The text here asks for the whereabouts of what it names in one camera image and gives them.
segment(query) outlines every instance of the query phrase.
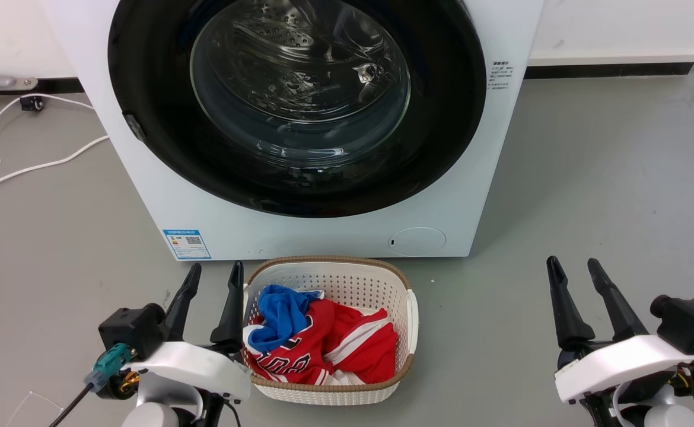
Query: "white plastic basket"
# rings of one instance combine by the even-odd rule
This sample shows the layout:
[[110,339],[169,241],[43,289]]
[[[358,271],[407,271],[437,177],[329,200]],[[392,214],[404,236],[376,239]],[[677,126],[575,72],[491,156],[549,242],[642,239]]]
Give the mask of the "white plastic basket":
[[[323,290],[342,305],[378,310],[385,308],[397,333],[395,375],[379,384],[307,385],[269,381],[252,375],[252,383],[268,397],[310,405],[366,405],[387,399],[397,389],[413,362],[418,340],[418,303],[410,282],[393,265],[353,257],[284,257],[263,263],[244,289],[244,318],[259,316],[257,298],[270,284],[295,290]],[[244,351],[249,367],[249,354]]]

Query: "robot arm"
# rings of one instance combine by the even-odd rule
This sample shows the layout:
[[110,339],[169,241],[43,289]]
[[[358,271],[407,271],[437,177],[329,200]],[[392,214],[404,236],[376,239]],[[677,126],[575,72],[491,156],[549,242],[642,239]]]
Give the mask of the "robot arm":
[[675,399],[694,397],[694,300],[656,298],[651,313],[661,327],[650,335],[600,263],[590,259],[588,269],[613,325],[611,341],[594,341],[561,264],[547,260],[561,400],[579,402],[596,427],[694,427],[694,413]]
[[118,400],[137,395],[123,427],[216,427],[224,406],[238,422],[233,405],[249,399],[252,386],[250,371],[238,361],[243,345],[244,266],[236,262],[231,271],[228,298],[209,346],[183,340],[201,271],[199,264],[190,268],[167,311],[156,304],[121,308],[98,328],[106,348],[124,343],[135,354],[97,393]]

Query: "basket rim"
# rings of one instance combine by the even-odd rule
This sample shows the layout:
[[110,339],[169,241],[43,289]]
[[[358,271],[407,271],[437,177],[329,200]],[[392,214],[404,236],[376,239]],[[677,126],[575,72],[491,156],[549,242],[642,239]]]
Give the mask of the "basket rim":
[[398,278],[402,282],[402,285],[405,287],[405,289],[412,289],[407,276],[404,273],[402,273],[402,271],[399,268],[391,265],[388,262],[383,262],[382,260],[377,259],[359,259],[358,257],[336,256],[280,257],[279,259],[267,260],[266,262],[263,262],[263,264],[260,264],[260,266],[252,272],[252,275],[250,275],[249,279],[247,279],[247,283],[251,283],[258,276],[258,274],[262,273],[263,270],[265,270],[268,267],[273,267],[274,265],[279,264],[293,264],[298,262],[338,262],[342,264],[362,264],[370,265],[372,267],[382,267],[385,270],[389,270],[392,273],[395,273],[396,276],[398,276]]
[[[267,260],[266,262],[263,262],[263,264],[260,264],[260,266],[255,269],[255,271],[252,272],[252,275],[250,275],[249,279],[247,280],[247,283],[251,283],[257,276],[260,274],[263,270],[265,270],[268,267],[272,267],[274,265],[281,265],[281,264],[291,264],[291,263],[298,263],[298,262],[336,262],[336,263],[343,263],[343,264],[362,264],[362,265],[370,265],[372,267],[382,267],[384,269],[387,269],[391,271],[392,273],[395,273],[396,276],[400,279],[402,282],[402,285],[405,286],[405,289],[410,290],[410,281],[408,280],[407,276],[402,273],[399,268],[395,267],[394,265],[391,265],[388,262],[383,262],[382,260],[376,260],[376,259],[359,259],[358,257],[337,257],[337,256],[322,256],[322,255],[316,255],[316,256],[299,256],[299,257],[279,257],[278,259],[272,259],[272,260]],[[247,365],[247,367],[250,366],[249,360],[247,359],[249,357],[249,352],[247,349],[244,349],[242,351],[243,353],[243,359],[244,359],[244,364]],[[271,380],[266,380],[265,378],[260,377],[254,371],[250,375],[250,379],[252,379],[252,384],[255,384],[255,386],[258,387],[271,387],[271,388],[278,388],[278,389],[283,389],[283,390],[293,390],[293,391],[314,391],[314,392],[320,392],[320,393],[354,393],[354,392],[360,392],[360,391],[379,391],[383,390],[385,388],[392,387],[394,384],[397,384],[402,378],[404,378],[408,371],[410,370],[411,365],[413,364],[413,359],[414,359],[414,354],[408,353],[408,357],[405,359],[405,363],[402,364],[402,367],[399,371],[395,373],[395,375],[388,379],[387,381],[383,381],[377,384],[359,384],[359,385],[311,385],[311,384],[294,384],[294,383],[287,383],[287,382],[279,382],[279,381],[271,381]]]

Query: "white cable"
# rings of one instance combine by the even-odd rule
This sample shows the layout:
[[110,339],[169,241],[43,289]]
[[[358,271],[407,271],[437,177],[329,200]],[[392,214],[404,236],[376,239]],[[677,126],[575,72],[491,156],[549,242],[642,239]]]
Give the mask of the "white cable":
[[54,95],[46,95],[46,94],[27,94],[27,95],[22,95],[22,97],[17,97],[17,98],[15,98],[14,100],[12,100],[12,102],[8,103],[8,104],[5,106],[5,108],[3,108],[2,111],[0,111],[0,116],[2,116],[2,114],[5,113],[5,111],[7,111],[8,108],[10,108],[11,106],[13,106],[14,103],[16,103],[17,101],[19,101],[21,98],[28,98],[28,97],[45,97],[45,98],[51,98],[52,100],[65,101],[66,103],[71,103],[71,104],[75,104],[75,105],[78,105],[78,106],[84,106],[84,107],[86,107],[86,108],[88,108],[88,109],[94,109],[94,107],[92,107],[92,106],[90,106],[90,105],[87,105],[87,104],[84,104],[84,103],[79,103],[78,101],[66,100],[65,98],[55,97]]
[[616,387],[616,391],[613,392],[613,411],[616,413],[616,419],[619,424],[621,424],[621,427],[634,427],[634,424],[626,421],[626,419],[621,416],[621,409],[619,408],[619,397],[624,394],[624,391],[626,391],[630,384],[632,384],[631,381],[619,384],[618,387]]
[[[65,98],[60,98],[60,97],[55,97],[54,95],[46,95],[46,94],[27,94],[27,95],[22,95],[22,97],[17,97],[15,98],[12,102],[8,103],[5,108],[0,111],[0,116],[2,116],[2,113],[5,113],[8,108],[14,105],[17,101],[19,101],[21,98],[27,98],[27,97],[45,97],[45,98],[51,98],[52,100],[60,100],[60,101],[65,101],[66,103],[71,103],[71,104],[76,104],[79,106],[84,106],[88,109],[94,109],[90,105],[86,105],[84,103],[79,103],[78,101],[72,101],[72,100],[66,100]],[[97,138],[94,141],[91,141],[89,144],[86,144],[83,146],[83,148],[79,149],[75,153],[73,153],[70,157],[66,157],[65,159],[62,160],[57,160],[55,162],[49,162],[49,163],[44,163],[43,165],[35,165],[35,167],[29,167],[29,168],[24,168],[23,170],[18,170],[17,172],[13,172],[7,176],[2,176],[0,178],[0,182],[7,181],[10,178],[14,178],[18,175],[22,175],[24,173],[28,173],[32,170],[39,170],[40,168],[46,168],[46,167],[53,167],[54,165],[61,165],[62,163],[65,162],[70,162],[74,158],[78,157],[79,154],[83,153],[89,148],[92,148],[92,146],[97,145],[98,143],[105,141],[106,139],[109,139],[109,136],[105,135],[102,138]]]
[[62,160],[57,160],[57,162],[49,162],[49,163],[44,163],[43,165],[35,165],[35,167],[30,167],[30,168],[24,168],[23,170],[18,170],[17,172],[13,172],[7,176],[2,176],[0,178],[0,182],[7,181],[10,178],[14,178],[18,175],[23,175],[24,173],[28,173],[32,170],[39,170],[40,168],[46,168],[46,167],[54,167],[54,165],[62,165],[62,163],[65,162],[70,162],[74,158],[78,157],[79,154],[83,153],[87,149],[92,148],[92,146],[97,145],[98,143],[105,141],[106,139],[109,139],[109,136],[105,135],[102,138],[97,138],[94,141],[91,141],[89,144],[86,144],[83,146],[83,148],[79,149],[79,151],[76,151],[73,153],[70,157],[65,157],[65,159]]
[[52,402],[51,400],[49,400],[49,398],[43,397],[41,394],[38,394],[37,392],[31,390],[30,392],[28,392],[28,395],[25,397],[25,399],[23,399],[22,402],[19,405],[17,405],[17,408],[15,408],[15,411],[10,416],[10,419],[8,420],[7,425],[5,425],[5,427],[10,427],[10,424],[12,424],[12,420],[14,419],[14,416],[17,415],[17,411],[19,411],[20,408],[23,407],[23,404],[25,403],[26,400],[28,400],[28,397],[31,397],[34,394],[37,395],[38,397],[41,397],[43,400],[46,400],[47,402],[51,403],[52,405],[57,406],[57,409],[60,410],[59,413],[62,413],[63,408],[60,407],[60,405],[57,405],[57,403]]

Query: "gold component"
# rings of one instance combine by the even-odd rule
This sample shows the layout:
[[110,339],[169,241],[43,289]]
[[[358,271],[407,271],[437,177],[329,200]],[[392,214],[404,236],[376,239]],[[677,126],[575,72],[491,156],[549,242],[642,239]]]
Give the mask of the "gold component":
[[125,379],[123,380],[123,384],[120,385],[120,392],[125,393],[126,389],[128,387],[133,386],[134,384],[138,384],[139,382],[139,373],[130,371],[125,375]]

